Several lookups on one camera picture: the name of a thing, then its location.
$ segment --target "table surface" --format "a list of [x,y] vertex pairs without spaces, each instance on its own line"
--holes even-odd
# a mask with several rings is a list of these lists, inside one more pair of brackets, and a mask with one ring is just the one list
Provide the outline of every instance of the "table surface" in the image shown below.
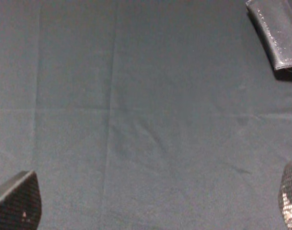
[[0,1],[0,184],[45,230],[281,230],[292,81],[244,0]]

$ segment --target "black mesh object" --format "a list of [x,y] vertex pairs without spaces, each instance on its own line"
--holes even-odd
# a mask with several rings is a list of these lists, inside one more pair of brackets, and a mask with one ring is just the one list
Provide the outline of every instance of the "black mesh object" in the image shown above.
[[284,168],[278,202],[285,224],[292,230],[292,162]]
[[0,230],[36,230],[41,198],[34,171],[20,172],[0,186]]

